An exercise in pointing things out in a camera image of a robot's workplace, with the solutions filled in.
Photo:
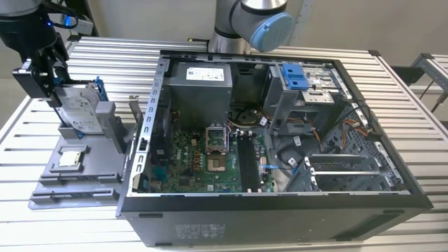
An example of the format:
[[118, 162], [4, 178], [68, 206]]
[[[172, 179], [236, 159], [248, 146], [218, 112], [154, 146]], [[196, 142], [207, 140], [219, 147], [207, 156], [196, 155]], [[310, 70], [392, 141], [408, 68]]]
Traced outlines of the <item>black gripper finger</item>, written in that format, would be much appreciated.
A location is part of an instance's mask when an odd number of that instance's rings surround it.
[[12, 75], [31, 98], [44, 99], [50, 107], [63, 103], [55, 87], [63, 81], [63, 59], [56, 52], [20, 53], [23, 65]]
[[54, 56], [55, 56], [55, 64], [54, 69], [56, 76], [62, 80], [71, 80], [70, 73], [68, 73], [68, 65], [67, 62], [70, 60], [68, 52], [64, 46], [64, 41], [62, 38], [60, 33], [56, 33], [58, 39], [54, 44]]

